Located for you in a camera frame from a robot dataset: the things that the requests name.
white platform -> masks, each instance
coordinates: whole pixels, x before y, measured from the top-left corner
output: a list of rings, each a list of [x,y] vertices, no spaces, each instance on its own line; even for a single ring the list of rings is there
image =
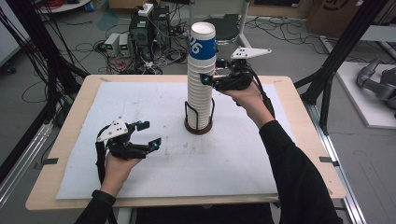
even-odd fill
[[[338,77],[367,127],[396,129],[396,110],[387,107],[372,91],[356,84],[359,71],[366,65],[367,63],[343,63],[338,69]],[[379,82],[382,72],[393,67],[395,65],[380,64],[371,79]]]
[[[274,85],[264,88],[278,121],[292,137]],[[92,190],[99,189],[96,135],[118,116],[128,123],[150,121],[150,128],[134,133],[131,142],[163,140],[158,151],[133,169],[119,198],[276,195],[257,127],[230,97],[213,91],[213,98],[213,128],[195,135],[183,124],[185,83],[103,83],[70,155],[57,199],[90,199]]]

person's right hand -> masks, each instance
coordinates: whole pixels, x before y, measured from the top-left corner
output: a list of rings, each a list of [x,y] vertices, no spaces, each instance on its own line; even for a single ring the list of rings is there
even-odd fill
[[[231,96],[234,101],[244,107],[247,115],[256,123],[259,129],[267,122],[274,120],[262,101],[259,89],[253,82],[245,90],[222,91],[221,93]]]

person's right arm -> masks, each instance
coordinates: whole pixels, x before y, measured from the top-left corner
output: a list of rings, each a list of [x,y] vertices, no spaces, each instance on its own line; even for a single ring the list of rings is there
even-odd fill
[[[317,168],[274,120],[257,87],[223,93],[244,107],[260,130],[281,203],[280,223],[342,223]]]

table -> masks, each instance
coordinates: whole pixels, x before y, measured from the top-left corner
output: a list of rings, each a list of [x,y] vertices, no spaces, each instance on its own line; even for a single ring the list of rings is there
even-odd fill
[[[56,200],[61,185],[64,169],[79,130],[91,108],[93,99],[102,82],[187,82],[187,76],[110,76],[90,75],[86,77],[78,97],[64,122],[49,158],[59,158],[56,164],[45,165],[26,202],[29,210],[51,210],[67,208],[84,208],[89,200]],[[288,117],[296,144],[318,167],[323,176],[332,199],[346,196],[345,189],[332,166],[332,163],[321,162],[319,157],[328,157],[321,144],[315,127],[309,118],[298,92],[289,77],[261,77],[263,83],[273,83]],[[277,197],[251,196],[218,196],[218,197],[184,197],[184,198],[150,198],[117,200],[116,207],[142,207],[182,204],[216,204],[216,203],[269,203],[276,202]]]

chair seat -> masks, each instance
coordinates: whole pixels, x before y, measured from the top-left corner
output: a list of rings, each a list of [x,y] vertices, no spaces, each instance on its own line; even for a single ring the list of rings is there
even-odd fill
[[[215,26],[217,44],[233,43],[238,38],[239,30],[236,24],[219,18],[211,18],[205,21]]]

